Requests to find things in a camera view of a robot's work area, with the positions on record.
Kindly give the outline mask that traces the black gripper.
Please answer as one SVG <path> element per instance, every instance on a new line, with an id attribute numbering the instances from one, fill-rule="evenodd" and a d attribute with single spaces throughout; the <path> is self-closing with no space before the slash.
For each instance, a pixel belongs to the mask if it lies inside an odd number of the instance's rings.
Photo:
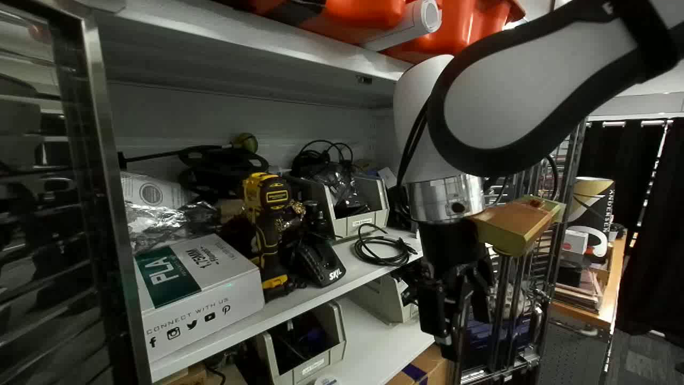
<path id="1" fill-rule="evenodd" d="M 421 223 L 420 235 L 425 259 L 417 278 L 421 330 L 440 342 L 452 342 L 459 336 L 457 318 L 465 311 L 478 321 L 490 318 L 490 251 L 468 217 Z"/>

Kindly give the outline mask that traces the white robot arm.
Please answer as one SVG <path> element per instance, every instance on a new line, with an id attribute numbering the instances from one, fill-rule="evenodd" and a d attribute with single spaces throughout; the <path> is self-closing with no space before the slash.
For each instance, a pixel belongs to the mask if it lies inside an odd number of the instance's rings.
<path id="1" fill-rule="evenodd" d="M 444 186 L 524 170 L 625 90 L 682 62 L 684 0 L 570 0 L 457 54 L 413 63 L 393 91 L 397 182 L 444 282 L 479 231 Z"/>

